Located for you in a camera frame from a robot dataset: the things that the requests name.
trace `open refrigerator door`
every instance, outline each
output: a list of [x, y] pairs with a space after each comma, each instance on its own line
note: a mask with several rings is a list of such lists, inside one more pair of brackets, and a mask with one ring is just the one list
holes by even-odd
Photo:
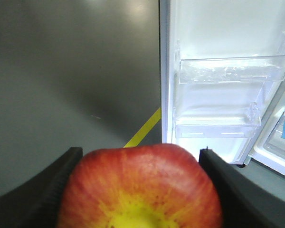
[[[278, 168], [285, 151], [276, 150], [285, 147], [277, 139], [285, 122], [285, 0], [164, 6], [162, 141], [196, 159], [206, 147], [230, 164], [253, 157], [285, 175]], [[281, 159], [266, 162], [273, 154]]]

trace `yellow floor line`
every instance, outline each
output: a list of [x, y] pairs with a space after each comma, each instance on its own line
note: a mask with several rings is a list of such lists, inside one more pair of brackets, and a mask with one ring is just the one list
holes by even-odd
[[159, 122], [161, 119], [161, 108], [158, 108], [156, 112], [144, 123], [144, 125], [138, 130], [138, 132], [129, 140], [129, 142], [124, 146], [134, 147], [137, 146], [144, 137], [149, 133], [149, 131]]

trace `red apple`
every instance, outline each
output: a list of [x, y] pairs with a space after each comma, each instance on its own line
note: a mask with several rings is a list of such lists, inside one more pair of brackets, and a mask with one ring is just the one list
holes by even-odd
[[217, 192], [173, 144], [93, 151], [63, 193], [58, 228], [219, 228]]

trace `refrigerator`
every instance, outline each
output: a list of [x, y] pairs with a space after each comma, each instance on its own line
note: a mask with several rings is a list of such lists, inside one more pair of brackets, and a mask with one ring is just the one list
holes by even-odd
[[160, 37], [162, 141], [285, 227], [285, 0], [161, 0]]

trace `gray floor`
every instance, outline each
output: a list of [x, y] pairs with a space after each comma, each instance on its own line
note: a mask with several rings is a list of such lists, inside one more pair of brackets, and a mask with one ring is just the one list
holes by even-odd
[[[0, 1], [0, 195], [160, 107], [157, 0]], [[160, 123], [142, 144], [161, 141]]]

